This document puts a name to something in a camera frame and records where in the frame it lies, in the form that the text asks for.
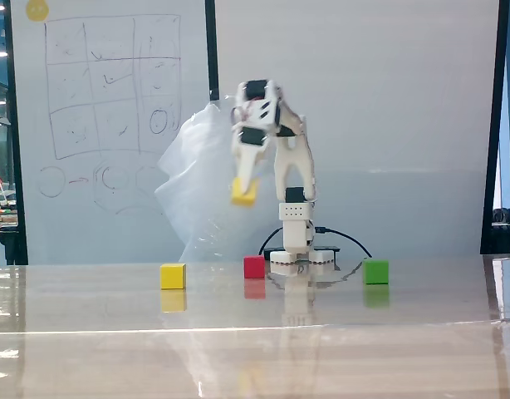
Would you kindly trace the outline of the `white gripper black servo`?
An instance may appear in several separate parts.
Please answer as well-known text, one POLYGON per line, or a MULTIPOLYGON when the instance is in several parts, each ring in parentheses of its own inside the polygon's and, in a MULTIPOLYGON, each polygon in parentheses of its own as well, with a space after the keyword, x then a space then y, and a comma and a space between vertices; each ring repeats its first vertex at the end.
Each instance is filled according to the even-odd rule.
POLYGON ((232 110, 233 154, 237 156, 237 178, 241 193, 247 193, 254 178, 272 178, 272 158, 258 159, 268 137, 279 127, 280 87, 273 80, 243 81, 238 85, 232 110))

